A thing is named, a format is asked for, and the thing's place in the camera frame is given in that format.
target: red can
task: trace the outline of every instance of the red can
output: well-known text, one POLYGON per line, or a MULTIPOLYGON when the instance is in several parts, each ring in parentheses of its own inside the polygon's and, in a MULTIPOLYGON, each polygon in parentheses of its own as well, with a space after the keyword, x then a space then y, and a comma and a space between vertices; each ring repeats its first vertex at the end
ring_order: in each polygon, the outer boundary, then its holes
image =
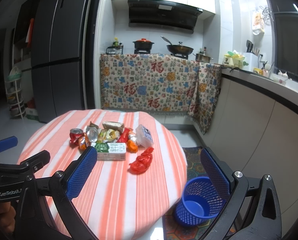
POLYGON ((83 130, 79 129, 79 128, 73 128, 70 130, 70 143, 79 145, 78 140, 81 136, 83 136, 83 130))

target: cardboard box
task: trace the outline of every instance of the cardboard box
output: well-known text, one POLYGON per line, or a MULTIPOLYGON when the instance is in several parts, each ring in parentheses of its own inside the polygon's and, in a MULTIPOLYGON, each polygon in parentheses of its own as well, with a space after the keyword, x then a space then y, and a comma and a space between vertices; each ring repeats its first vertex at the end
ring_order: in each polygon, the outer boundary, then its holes
POLYGON ((38 112, 35 108, 26 107, 26 117, 31 120, 39 121, 38 112))
POLYGON ((94 147, 98 152, 98 161, 124 161, 126 159, 125 143, 97 143, 94 147))

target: red lid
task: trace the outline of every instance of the red lid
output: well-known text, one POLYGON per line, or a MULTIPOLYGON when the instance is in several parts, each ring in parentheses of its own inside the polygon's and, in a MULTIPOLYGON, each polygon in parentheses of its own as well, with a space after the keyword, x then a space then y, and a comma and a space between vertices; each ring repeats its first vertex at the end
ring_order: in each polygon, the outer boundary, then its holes
POLYGON ((151 42, 151 41, 148 41, 147 39, 145 38, 142 38, 141 40, 137 40, 137 41, 146 41, 146 42, 151 42))

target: refrigerator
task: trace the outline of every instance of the refrigerator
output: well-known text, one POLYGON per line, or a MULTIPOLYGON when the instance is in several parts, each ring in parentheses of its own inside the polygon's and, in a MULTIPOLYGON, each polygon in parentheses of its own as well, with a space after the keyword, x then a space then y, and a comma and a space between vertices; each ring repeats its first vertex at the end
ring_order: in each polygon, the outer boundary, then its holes
POLYGON ((31 65, 34 99, 40 122, 49 122, 70 110, 92 107, 91 44, 99 0, 91 0, 93 4, 90 10, 93 9, 94 13, 89 16, 86 12, 88 1, 39 2, 32 34, 31 65), (87 40, 83 39, 84 31, 87 40))

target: red plastic bag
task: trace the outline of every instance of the red plastic bag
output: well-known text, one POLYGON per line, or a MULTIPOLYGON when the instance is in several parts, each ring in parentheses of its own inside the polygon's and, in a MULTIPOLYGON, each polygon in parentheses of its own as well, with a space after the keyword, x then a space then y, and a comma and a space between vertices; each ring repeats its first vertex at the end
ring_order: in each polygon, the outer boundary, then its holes
POLYGON ((129 163, 130 172, 133 174, 144 173, 150 166, 152 162, 152 152, 153 148, 147 148, 141 155, 137 156, 136 160, 133 163, 129 163))
POLYGON ((117 142, 120 143, 126 143, 128 141, 128 135, 129 135, 130 129, 129 128, 125 128, 125 130, 123 131, 122 135, 120 135, 119 139, 117 142))

